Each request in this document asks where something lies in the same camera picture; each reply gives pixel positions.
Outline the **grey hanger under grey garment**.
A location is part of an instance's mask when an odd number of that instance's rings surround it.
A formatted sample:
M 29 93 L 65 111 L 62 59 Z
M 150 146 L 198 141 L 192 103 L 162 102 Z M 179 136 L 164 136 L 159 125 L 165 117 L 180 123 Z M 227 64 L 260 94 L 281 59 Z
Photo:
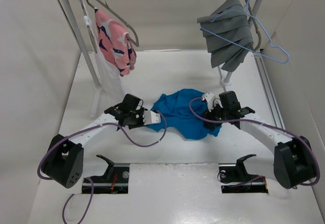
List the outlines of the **grey hanger under grey garment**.
M 257 22 L 255 20 L 254 21 L 248 21 L 248 22 L 249 22 L 249 24 L 252 24 L 254 26 L 255 33 L 257 35 L 257 44 L 256 44 L 255 47 L 252 47 L 253 51 L 257 51 L 260 48 L 261 42 L 262 42 L 261 32 L 260 32 L 258 24 L 257 24 Z

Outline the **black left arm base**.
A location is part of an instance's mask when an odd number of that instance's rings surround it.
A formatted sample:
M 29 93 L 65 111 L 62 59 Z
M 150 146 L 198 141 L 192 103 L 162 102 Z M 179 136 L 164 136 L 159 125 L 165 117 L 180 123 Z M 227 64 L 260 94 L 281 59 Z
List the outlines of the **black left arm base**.
M 103 155 L 85 163 L 81 193 L 127 194 L 129 164 L 116 164 Z

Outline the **grey hanging garment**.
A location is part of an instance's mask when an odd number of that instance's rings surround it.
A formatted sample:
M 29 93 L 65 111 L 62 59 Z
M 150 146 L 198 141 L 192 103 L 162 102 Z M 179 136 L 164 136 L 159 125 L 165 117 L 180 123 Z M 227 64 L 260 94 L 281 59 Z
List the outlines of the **grey hanging garment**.
M 239 0 L 226 0 L 209 16 L 197 19 L 207 51 L 211 54 L 211 67 L 234 72 L 251 50 L 253 37 L 247 15 Z

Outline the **white hanging garment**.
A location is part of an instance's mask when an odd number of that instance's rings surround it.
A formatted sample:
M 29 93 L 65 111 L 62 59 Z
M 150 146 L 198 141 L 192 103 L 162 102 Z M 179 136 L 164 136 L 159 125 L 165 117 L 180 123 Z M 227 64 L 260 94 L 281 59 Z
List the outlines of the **white hanging garment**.
M 94 50 L 95 62 L 102 88 L 108 94 L 109 98 L 120 102 L 126 95 L 126 91 L 121 82 L 120 73 L 113 64 L 106 61 L 103 53 L 100 51 L 98 36 L 94 32 L 94 25 L 89 17 L 86 4 L 84 3 L 84 0 L 81 0 L 81 3 L 84 13 L 83 20 L 87 27 L 88 35 Z

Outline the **pink patterned garment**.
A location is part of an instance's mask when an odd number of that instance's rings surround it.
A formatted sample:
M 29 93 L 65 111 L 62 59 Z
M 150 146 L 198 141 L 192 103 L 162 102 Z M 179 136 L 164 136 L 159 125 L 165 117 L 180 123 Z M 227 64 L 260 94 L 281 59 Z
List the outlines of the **pink patterned garment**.
M 128 39 L 128 31 L 110 15 L 94 9 L 99 48 L 107 62 L 118 69 L 120 76 L 135 68 L 137 54 Z

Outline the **blue t shirt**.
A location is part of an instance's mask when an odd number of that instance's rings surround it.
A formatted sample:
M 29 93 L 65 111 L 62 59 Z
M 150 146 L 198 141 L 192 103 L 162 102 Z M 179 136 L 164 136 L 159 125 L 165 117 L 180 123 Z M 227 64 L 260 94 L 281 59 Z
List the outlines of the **blue t shirt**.
M 212 130 L 204 127 L 204 121 L 193 115 L 202 116 L 207 106 L 201 101 L 191 102 L 204 93 L 195 89 L 182 89 L 173 94 L 162 94 L 153 104 L 152 111 L 158 110 L 166 119 L 168 127 L 174 127 L 188 140 L 201 140 L 208 135 L 218 136 L 221 127 Z

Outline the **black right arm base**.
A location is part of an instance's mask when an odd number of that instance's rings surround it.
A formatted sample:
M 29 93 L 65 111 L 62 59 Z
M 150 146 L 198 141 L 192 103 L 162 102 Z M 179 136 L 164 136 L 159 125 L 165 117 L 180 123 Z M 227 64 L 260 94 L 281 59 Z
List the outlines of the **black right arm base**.
M 243 156 L 234 164 L 219 164 L 217 178 L 223 194 L 269 193 L 264 176 L 247 172 L 244 162 L 251 157 L 256 154 Z

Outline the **aluminium rail right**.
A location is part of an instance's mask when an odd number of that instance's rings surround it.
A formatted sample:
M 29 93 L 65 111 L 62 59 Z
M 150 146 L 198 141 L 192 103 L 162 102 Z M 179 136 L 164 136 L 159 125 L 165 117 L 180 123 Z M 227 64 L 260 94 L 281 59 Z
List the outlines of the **aluminium rail right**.
M 269 75 L 267 73 L 267 69 L 263 60 L 263 57 L 257 54 L 254 54 L 254 60 L 256 63 L 256 67 L 262 82 L 262 87 L 264 90 L 264 93 L 266 95 L 267 103 L 269 106 L 269 110 L 272 115 L 272 120 L 274 122 L 274 125 L 277 127 L 280 127 L 282 129 L 285 129 L 284 121 L 282 119 L 282 115 L 274 94 L 274 90 L 271 84 L 271 80 L 269 78 Z

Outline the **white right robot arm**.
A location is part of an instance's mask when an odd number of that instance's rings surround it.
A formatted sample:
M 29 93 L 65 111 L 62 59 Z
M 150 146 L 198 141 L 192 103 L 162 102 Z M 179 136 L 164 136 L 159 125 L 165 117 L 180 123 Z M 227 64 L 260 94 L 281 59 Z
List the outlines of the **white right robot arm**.
M 210 92 L 202 95 L 207 109 L 202 117 L 210 129 L 223 123 L 251 135 L 262 143 L 272 157 L 250 154 L 239 159 L 235 167 L 236 177 L 247 180 L 252 175 L 277 180 L 284 188 L 297 185 L 313 186 L 320 180 L 320 169 L 309 141 L 285 129 L 272 126 L 262 120 L 249 107 L 242 107 L 234 91 L 215 96 Z

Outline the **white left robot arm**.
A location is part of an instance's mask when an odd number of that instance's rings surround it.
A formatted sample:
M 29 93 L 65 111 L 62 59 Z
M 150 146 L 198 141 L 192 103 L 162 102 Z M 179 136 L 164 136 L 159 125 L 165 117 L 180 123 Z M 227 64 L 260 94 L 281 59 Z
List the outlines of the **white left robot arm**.
M 69 136 L 54 136 L 38 166 L 38 176 L 54 180 L 65 188 L 71 188 L 80 178 L 86 178 L 84 153 L 87 149 L 123 127 L 143 127 L 160 119 L 159 115 L 139 106 L 141 101 L 127 94 L 121 103 L 106 109 L 86 128 Z

